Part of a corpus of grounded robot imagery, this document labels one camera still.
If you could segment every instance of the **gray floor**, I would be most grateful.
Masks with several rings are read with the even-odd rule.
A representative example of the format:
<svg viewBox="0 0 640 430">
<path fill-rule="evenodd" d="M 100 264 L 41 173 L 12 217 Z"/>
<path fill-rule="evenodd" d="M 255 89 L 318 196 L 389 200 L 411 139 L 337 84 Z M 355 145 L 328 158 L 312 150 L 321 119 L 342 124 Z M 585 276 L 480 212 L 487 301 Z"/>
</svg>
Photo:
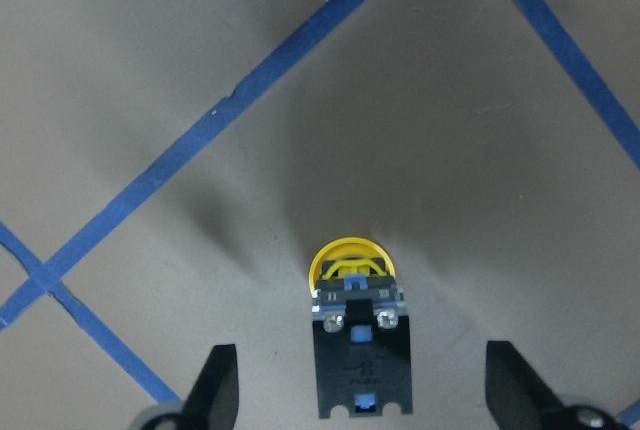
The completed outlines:
<svg viewBox="0 0 640 430">
<path fill-rule="evenodd" d="M 46 260 L 325 0 L 0 0 L 0 219 Z M 640 122 L 640 0 L 548 0 Z M 369 0 L 65 278 L 185 396 L 236 342 L 237 428 L 495 428 L 488 338 L 640 397 L 640 173 L 511 0 Z M 316 418 L 308 263 L 391 253 L 412 416 Z M 0 297 L 24 275 L 0 252 Z M 12 430 L 153 405 L 51 299 L 0 335 Z"/>
</svg>

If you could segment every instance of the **metal screw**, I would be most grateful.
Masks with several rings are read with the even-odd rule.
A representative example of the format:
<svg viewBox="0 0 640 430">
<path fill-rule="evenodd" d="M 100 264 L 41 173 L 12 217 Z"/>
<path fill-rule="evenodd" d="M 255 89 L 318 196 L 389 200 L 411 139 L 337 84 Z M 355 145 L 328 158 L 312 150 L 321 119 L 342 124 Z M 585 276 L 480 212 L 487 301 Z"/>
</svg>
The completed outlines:
<svg viewBox="0 0 640 430">
<path fill-rule="evenodd" d="M 578 421 L 589 428 L 602 428 L 604 427 L 604 418 L 595 410 L 590 408 L 579 408 L 576 416 Z"/>
<path fill-rule="evenodd" d="M 337 333 L 344 327 L 344 315 L 338 312 L 327 312 L 324 314 L 322 326 L 327 333 Z"/>
<path fill-rule="evenodd" d="M 377 315 L 378 327 L 384 329 L 396 328 L 398 326 L 398 312 L 395 308 L 385 308 Z"/>
</svg>

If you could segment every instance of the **blue tape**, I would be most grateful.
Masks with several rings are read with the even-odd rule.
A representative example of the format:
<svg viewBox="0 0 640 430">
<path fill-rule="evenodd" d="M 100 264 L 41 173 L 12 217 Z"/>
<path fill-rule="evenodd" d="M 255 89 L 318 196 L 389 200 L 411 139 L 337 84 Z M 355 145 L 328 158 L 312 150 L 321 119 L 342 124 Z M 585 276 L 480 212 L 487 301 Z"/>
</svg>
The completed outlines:
<svg viewBox="0 0 640 430">
<path fill-rule="evenodd" d="M 627 427 L 640 422 L 640 400 L 625 408 L 618 414 L 617 418 L 620 423 L 624 423 Z"/>
<path fill-rule="evenodd" d="M 253 104 L 365 0 L 329 0 L 100 213 L 60 248 L 0 307 L 0 330 L 11 325 L 87 253 Z"/>
<path fill-rule="evenodd" d="M 36 268 L 42 266 L 40 260 L 31 250 L 2 222 L 0 222 L 0 245 L 5 247 L 22 264 L 27 275 L 31 275 Z M 48 293 L 73 317 L 80 328 L 158 403 L 180 400 L 178 395 L 127 347 L 89 307 L 76 299 L 62 282 L 55 283 Z"/>
<path fill-rule="evenodd" d="M 640 168 L 640 129 L 544 0 L 515 0 L 631 160 Z"/>
</svg>

